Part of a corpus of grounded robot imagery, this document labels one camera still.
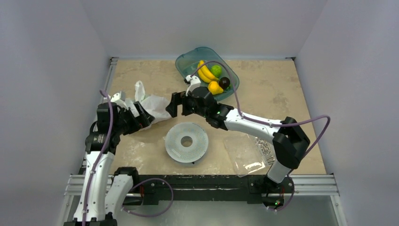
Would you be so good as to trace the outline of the white plastic bag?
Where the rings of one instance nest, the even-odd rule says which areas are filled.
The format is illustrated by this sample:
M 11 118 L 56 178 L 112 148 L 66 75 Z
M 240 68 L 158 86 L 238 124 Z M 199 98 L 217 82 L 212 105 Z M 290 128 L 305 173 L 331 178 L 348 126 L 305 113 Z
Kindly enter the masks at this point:
M 134 102 L 136 101 L 155 118 L 151 124 L 171 119 L 171 115 L 166 111 L 169 100 L 165 97 L 146 94 L 144 84 L 141 81 L 135 83 Z

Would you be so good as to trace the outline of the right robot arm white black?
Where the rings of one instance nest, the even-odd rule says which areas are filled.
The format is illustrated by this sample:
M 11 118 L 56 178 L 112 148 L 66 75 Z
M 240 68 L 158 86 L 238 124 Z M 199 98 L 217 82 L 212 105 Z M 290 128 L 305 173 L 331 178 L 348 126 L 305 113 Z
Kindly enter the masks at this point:
M 275 162 L 264 179 L 265 188 L 271 192 L 281 188 L 284 178 L 298 168 L 310 145 L 308 136 L 294 118 L 269 120 L 245 116 L 237 108 L 217 102 L 205 87 L 173 93 L 166 107 L 171 117 L 177 116 L 179 105 L 184 116 L 197 114 L 216 129 L 242 132 L 272 144 Z

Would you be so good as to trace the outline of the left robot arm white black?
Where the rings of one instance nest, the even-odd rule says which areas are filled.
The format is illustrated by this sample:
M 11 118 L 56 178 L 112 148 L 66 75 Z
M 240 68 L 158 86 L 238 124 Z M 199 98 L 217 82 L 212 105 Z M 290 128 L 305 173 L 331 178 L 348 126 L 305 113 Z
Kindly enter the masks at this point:
M 98 105 L 97 120 L 85 140 L 86 170 L 80 200 L 72 219 L 64 222 L 65 226 L 117 225 L 116 218 L 126 195 L 140 188 L 135 167 L 118 168 L 112 183 L 108 184 L 120 137 L 149 127 L 154 121 L 139 102 L 134 102 L 134 107 L 137 116 L 130 108 L 115 102 Z

